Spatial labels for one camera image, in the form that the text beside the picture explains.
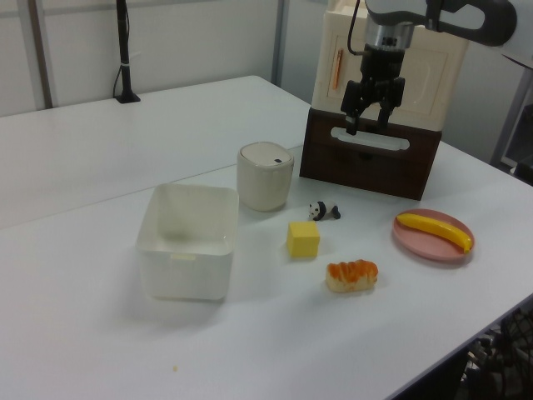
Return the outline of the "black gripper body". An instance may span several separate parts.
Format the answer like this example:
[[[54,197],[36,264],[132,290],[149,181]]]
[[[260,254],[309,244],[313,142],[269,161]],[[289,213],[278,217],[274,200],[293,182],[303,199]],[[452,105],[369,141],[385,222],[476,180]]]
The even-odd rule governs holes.
[[[361,81],[381,82],[400,77],[404,49],[383,49],[366,44],[361,60]]]

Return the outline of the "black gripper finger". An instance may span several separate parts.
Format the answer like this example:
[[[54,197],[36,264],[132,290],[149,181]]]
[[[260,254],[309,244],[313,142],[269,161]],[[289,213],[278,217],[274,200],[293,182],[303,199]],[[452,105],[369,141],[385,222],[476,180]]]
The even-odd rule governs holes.
[[[363,112],[371,105],[368,82],[350,80],[341,104],[341,111],[346,114],[346,131],[356,135]]]
[[[401,105],[405,87],[403,77],[395,77],[387,81],[379,82],[376,86],[379,89],[380,112],[378,114],[378,127],[386,128],[389,118],[394,108]]]

